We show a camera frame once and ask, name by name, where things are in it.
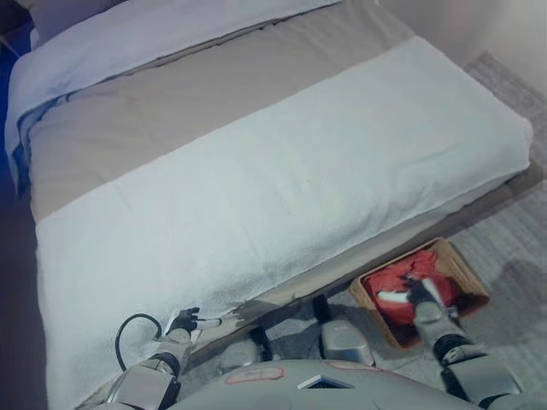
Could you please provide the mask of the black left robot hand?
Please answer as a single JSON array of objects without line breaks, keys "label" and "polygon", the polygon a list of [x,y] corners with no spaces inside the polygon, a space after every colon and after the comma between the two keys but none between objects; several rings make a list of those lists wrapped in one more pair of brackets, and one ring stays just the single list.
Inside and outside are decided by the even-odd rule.
[{"label": "black left robot hand", "polygon": [[191,307],[172,313],[164,335],[168,335],[172,331],[183,329],[190,335],[195,331],[203,331],[219,327],[222,324],[220,318],[205,319],[199,316],[200,308]]}]

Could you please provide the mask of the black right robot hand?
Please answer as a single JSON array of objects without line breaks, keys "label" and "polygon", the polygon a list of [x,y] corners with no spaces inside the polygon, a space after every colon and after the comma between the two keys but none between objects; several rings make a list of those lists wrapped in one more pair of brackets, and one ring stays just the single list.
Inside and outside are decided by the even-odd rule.
[{"label": "black right robot hand", "polygon": [[415,310],[423,302],[433,302],[442,309],[445,302],[432,278],[402,277],[402,290],[388,289],[376,293],[379,310],[396,322],[410,322]]}]

